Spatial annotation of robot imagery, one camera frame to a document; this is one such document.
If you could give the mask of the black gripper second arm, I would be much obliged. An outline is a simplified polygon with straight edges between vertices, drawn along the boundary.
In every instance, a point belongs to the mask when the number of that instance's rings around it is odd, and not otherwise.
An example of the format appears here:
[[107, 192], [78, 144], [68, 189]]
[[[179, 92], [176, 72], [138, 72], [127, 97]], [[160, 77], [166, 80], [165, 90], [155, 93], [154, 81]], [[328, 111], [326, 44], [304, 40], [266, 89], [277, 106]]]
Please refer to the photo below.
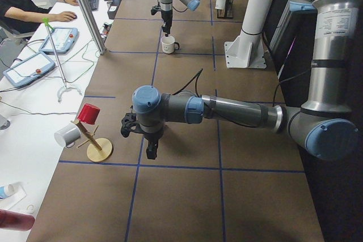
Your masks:
[[150, 160], [155, 160], [157, 158], [158, 141], [162, 138], [164, 133], [164, 128], [159, 129], [153, 133], [144, 132], [144, 137], [148, 141], [148, 146], [146, 149], [147, 158]]

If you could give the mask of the person forearm near mouse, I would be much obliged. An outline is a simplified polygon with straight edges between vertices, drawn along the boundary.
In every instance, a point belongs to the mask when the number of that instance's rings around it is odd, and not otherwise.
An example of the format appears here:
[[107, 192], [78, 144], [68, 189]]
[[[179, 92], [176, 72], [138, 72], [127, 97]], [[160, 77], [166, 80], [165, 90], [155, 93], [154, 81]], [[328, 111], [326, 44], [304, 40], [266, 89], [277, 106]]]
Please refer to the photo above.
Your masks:
[[5, 17], [32, 23], [43, 23], [44, 18], [47, 18], [49, 22], [56, 22], [58, 19], [58, 15], [56, 14], [43, 14], [39, 12], [23, 11], [16, 7], [10, 7], [6, 11]]

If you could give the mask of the person left hand on keyboard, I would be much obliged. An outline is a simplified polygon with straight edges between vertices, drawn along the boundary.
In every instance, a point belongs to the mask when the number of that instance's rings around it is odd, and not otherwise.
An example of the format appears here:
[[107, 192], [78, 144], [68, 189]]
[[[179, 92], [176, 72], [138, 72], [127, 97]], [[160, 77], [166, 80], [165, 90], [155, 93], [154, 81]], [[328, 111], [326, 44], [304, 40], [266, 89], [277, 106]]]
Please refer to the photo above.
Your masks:
[[70, 4], [72, 6], [78, 6], [78, 0], [64, 0], [65, 3]]

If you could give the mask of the person right hand on mouse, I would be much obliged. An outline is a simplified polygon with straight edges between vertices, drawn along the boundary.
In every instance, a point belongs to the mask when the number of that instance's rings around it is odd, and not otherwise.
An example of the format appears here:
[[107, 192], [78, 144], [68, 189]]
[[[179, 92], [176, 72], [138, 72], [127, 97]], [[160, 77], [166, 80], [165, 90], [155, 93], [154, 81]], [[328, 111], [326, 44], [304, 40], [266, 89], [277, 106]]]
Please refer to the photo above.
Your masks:
[[56, 14], [55, 21], [57, 22], [71, 22], [77, 18], [77, 15], [71, 11], [64, 11], [60, 14]]

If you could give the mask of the black gripper first arm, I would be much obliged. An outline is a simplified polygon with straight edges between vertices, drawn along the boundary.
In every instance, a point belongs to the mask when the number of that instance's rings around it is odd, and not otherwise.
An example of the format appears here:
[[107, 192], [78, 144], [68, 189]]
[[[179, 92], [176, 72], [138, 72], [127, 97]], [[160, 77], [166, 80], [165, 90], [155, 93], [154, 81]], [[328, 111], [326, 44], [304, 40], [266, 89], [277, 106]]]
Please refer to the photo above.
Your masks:
[[163, 26], [162, 30], [166, 37], [170, 35], [170, 28], [172, 26], [172, 10], [162, 10], [161, 11], [162, 19], [163, 19]]

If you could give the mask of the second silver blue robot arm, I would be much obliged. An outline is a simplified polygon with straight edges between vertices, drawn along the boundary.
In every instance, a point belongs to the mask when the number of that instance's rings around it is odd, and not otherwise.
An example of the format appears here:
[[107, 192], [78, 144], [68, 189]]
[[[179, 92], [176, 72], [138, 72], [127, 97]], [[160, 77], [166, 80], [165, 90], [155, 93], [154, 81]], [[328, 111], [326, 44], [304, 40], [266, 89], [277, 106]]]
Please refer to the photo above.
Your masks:
[[[179, 0], [194, 11], [201, 0]], [[170, 34], [173, 0], [160, 0], [151, 9], [162, 14], [162, 31]], [[227, 68], [248, 68], [257, 57], [263, 25], [272, 0], [249, 0], [241, 33], [225, 44]], [[351, 109], [346, 104], [347, 63], [353, 44], [362, 0], [290, 0], [290, 11], [317, 11], [314, 52], [311, 61], [309, 96], [299, 108], [268, 107], [183, 90], [160, 94], [150, 85], [137, 88], [132, 109], [121, 120], [121, 135], [143, 134], [148, 140], [148, 159], [156, 159], [158, 141], [165, 122], [199, 124], [203, 118], [225, 120], [247, 128], [270, 128], [288, 135], [309, 154], [322, 160], [336, 160], [350, 154], [358, 143], [358, 129], [348, 121]]]

